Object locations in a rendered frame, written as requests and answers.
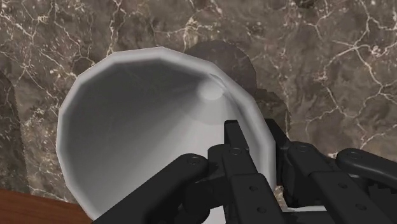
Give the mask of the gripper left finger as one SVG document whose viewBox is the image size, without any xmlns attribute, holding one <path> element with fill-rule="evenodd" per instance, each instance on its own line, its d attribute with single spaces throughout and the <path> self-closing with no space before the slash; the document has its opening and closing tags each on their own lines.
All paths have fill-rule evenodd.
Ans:
<svg viewBox="0 0 397 224">
<path fill-rule="evenodd" d="M 286 224 L 238 121 L 226 121 L 224 134 L 206 157 L 179 156 L 92 224 L 204 224 L 220 206 L 225 224 Z"/>
</svg>

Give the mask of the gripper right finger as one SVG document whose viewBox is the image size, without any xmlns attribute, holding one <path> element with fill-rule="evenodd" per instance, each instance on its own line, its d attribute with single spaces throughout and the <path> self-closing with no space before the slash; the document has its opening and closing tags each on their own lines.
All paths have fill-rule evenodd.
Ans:
<svg viewBox="0 0 397 224">
<path fill-rule="evenodd" d="M 330 158 L 265 121 L 276 144 L 277 183 L 293 208 L 268 203 L 265 224 L 397 224 L 397 162 L 357 148 Z"/>
</svg>

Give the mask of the white cup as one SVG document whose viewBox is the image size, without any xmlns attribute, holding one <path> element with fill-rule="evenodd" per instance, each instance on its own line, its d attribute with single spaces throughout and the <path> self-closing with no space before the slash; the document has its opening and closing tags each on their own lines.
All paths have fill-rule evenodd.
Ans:
<svg viewBox="0 0 397 224">
<path fill-rule="evenodd" d="M 69 191 L 96 219 L 185 153 L 207 155 L 237 120 L 275 188 L 275 141 L 253 96 L 212 62 L 165 47 L 115 52 L 81 73 L 58 115 Z"/>
</svg>

